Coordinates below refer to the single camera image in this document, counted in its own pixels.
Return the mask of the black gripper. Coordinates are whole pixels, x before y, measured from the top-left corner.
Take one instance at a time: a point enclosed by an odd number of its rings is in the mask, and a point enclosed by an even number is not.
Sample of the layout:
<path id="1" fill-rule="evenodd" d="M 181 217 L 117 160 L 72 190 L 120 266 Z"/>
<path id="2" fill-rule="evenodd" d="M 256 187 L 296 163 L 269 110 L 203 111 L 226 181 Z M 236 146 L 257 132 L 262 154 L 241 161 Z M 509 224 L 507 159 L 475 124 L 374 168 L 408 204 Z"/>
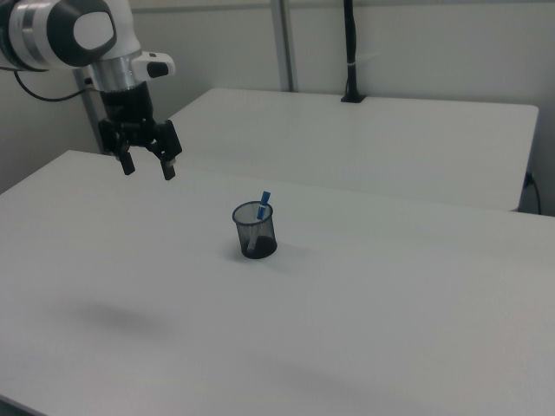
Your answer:
<path id="1" fill-rule="evenodd" d="M 164 179 L 175 177 L 173 164 L 182 147 L 170 120 L 156 123 L 153 104 L 145 82 L 120 91 L 100 92 L 106 117 L 98 123 L 103 149 L 121 163 L 125 175 L 135 172 L 131 146 L 145 146 L 160 161 Z M 124 134 L 130 133 L 129 144 Z"/>

